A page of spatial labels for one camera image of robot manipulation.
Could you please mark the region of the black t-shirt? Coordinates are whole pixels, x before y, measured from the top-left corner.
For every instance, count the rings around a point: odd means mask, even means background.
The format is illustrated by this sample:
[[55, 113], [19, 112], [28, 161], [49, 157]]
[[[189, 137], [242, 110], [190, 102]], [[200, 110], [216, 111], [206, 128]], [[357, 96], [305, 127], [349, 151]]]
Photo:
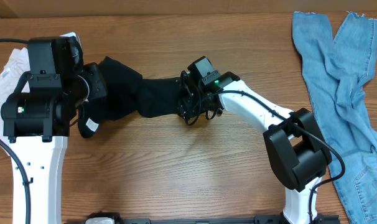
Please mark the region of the black t-shirt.
[[78, 122], [81, 137], [92, 137], [102, 121], [116, 121], [135, 111], [145, 118], [177, 113], [179, 77], [144, 79], [137, 71], [109, 57], [100, 62], [98, 69], [108, 94], [83, 107]]

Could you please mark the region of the light blue denim jeans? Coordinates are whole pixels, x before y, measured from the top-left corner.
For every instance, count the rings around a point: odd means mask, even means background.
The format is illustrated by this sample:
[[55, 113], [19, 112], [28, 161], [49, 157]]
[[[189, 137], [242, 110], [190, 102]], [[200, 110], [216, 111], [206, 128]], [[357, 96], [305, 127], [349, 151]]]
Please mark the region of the light blue denim jeans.
[[293, 14], [292, 38], [317, 124], [337, 155], [329, 165], [351, 223], [377, 223], [377, 132], [364, 102], [375, 76], [377, 19], [349, 12], [334, 32], [325, 14]]

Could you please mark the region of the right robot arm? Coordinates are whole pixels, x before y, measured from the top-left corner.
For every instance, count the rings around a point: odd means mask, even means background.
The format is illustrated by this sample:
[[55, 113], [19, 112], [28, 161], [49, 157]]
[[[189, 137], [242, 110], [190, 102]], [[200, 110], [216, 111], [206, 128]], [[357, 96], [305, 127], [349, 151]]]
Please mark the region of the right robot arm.
[[213, 119], [221, 111], [231, 112], [263, 134], [269, 163], [285, 187], [285, 206], [270, 217], [278, 223], [325, 223], [318, 214], [316, 192], [332, 161], [313, 114], [301, 108], [292, 111], [254, 92], [231, 72], [183, 71], [180, 75], [178, 114], [186, 125], [204, 114]]

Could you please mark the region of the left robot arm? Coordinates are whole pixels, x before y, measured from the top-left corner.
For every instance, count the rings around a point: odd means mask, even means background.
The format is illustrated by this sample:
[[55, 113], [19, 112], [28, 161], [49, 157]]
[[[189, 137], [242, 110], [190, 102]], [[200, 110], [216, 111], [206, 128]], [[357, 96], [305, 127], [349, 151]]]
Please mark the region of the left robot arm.
[[13, 223], [61, 223], [62, 169], [70, 122], [78, 118], [90, 138], [100, 120], [90, 110], [106, 102], [107, 88], [96, 63], [78, 74], [34, 75], [23, 81], [1, 107], [3, 135], [13, 162]]

